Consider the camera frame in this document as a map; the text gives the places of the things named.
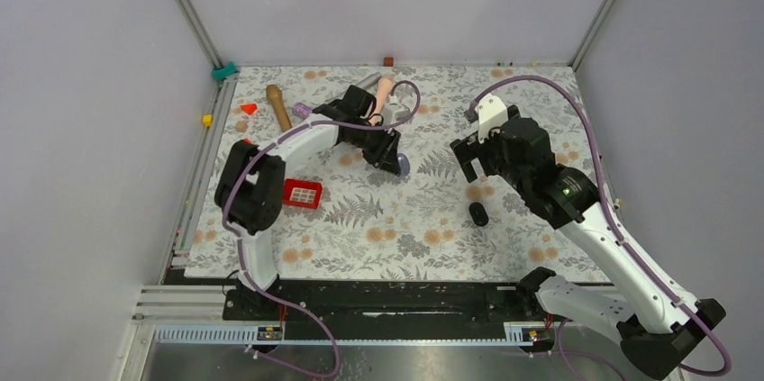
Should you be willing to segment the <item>lilac oval earbud case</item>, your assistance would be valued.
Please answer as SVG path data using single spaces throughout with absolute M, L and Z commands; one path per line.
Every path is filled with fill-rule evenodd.
M 398 153 L 397 161 L 400 167 L 400 176 L 407 177 L 411 172 L 411 165 L 408 157 L 404 153 Z

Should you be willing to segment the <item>black earbud charging case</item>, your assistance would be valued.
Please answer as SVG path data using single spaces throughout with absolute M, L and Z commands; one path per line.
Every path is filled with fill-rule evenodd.
M 468 213 L 472 222 L 477 227 L 484 227 L 489 223 L 489 216 L 485 206 L 480 202 L 473 202 L 468 206 Z

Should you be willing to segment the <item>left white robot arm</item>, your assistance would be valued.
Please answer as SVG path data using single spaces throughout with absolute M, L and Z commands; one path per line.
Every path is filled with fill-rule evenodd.
M 262 144 L 235 142 L 228 154 L 214 201 L 222 226 L 235 236 L 239 279 L 250 290 L 245 307 L 260 319 L 279 307 L 271 227 L 281 213 L 287 175 L 312 156 L 342 143 L 360 149 L 375 169 L 401 177 L 409 170 L 399 153 L 398 122 L 385 110 L 393 86 L 382 82 L 376 94 L 352 85 L 344 96 L 321 104 L 296 127 Z

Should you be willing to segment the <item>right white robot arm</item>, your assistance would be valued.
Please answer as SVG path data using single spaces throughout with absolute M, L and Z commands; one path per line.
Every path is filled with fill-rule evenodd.
M 578 322 L 617 344 L 630 363 L 655 380 L 667 377 L 717 326 L 726 312 L 713 298 L 698 299 L 654 267 L 581 171 L 560 165 L 550 136 L 531 118 L 518 117 L 450 145 L 466 179 L 473 160 L 499 176 L 536 216 L 575 242 L 620 292 L 607 298 L 548 268 L 536 268 L 516 285 L 525 318 L 545 313 Z

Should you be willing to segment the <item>floral patterned mat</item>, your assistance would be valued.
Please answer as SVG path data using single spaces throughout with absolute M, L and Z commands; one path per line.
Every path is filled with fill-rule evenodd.
M 565 67 L 395 67 L 399 104 L 416 116 L 400 127 L 407 177 L 371 167 L 341 144 L 296 166 L 292 178 L 320 182 L 316 210 L 286 206 L 271 235 L 279 275 L 295 279 L 514 282 L 536 267 L 570 281 L 604 283 L 606 276 L 574 242 L 533 215 L 499 177 L 464 178 L 450 143 L 474 131 L 468 103 L 504 78 L 497 91 L 532 117 L 551 139 L 556 160 L 592 175 L 587 136 L 568 95 L 578 95 Z M 482 203 L 489 223 L 468 213 Z

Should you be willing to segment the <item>pink toy microphone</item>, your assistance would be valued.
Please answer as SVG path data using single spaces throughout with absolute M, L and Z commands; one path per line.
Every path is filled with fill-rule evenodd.
M 384 120 L 384 117 L 382 115 L 382 111 L 384 109 L 384 106 L 387 102 L 387 98 L 390 95 L 391 91 L 393 90 L 393 87 L 395 85 L 395 79 L 393 75 L 383 75 L 377 82 L 377 91 L 376 91 L 376 105 L 374 108 L 374 111 L 370 115 L 368 121 L 372 125 L 378 125 L 381 124 Z

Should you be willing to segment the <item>silver grey microphone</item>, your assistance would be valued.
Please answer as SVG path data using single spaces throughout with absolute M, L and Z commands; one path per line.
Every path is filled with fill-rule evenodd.
M 372 73 L 354 83 L 354 86 L 369 90 L 370 88 L 374 88 L 377 85 L 377 82 L 380 78 L 382 78 L 382 74 L 380 72 Z

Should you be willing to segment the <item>red lego brick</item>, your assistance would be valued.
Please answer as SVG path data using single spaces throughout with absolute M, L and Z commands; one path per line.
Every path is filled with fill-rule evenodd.
M 287 178 L 284 182 L 283 205 L 316 210 L 323 194 L 320 182 Z

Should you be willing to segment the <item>purple glitter microphone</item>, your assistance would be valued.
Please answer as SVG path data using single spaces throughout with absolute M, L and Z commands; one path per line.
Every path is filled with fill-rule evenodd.
M 295 116 L 306 119 L 313 112 L 313 108 L 303 103 L 295 103 L 292 107 L 292 112 Z

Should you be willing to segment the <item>brown toy microphone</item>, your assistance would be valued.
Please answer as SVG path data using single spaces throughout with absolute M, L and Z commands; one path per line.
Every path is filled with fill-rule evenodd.
M 292 128 L 292 123 L 284 103 L 282 90 L 275 84 L 267 85 L 266 98 L 273 108 L 280 130 L 282 132 L 289 131 Z

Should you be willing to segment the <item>red triangle block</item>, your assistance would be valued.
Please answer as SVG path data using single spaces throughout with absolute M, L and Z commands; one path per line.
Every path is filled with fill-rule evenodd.
M 258 110 L 258 106 L 256 104 L 254 104 L 254 103 L 251 103 L 251 104 L 241 104 L 240 108 L 247 115 L 252 115 L 252 114 L 256 113 L 257 110 Z

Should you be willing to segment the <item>teal corner clip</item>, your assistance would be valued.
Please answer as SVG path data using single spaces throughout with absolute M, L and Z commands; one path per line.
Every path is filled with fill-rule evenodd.
M 215 68 L 212 71 L 212 77 L 215 81 L 223 81 L 228 76 L 231 76 L 238 72 L 238 68 L 234 62 L 229 62 L 220 68 Z

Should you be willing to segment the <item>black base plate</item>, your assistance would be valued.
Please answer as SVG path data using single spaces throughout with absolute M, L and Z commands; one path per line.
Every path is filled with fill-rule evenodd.
M 269 323 L 286 340 L 506 340 L 555 338 L 558 315 L 533 309 L 513 285 L 475 282 L 277 280 L 266 295 L 237 283 L 223 319 Z

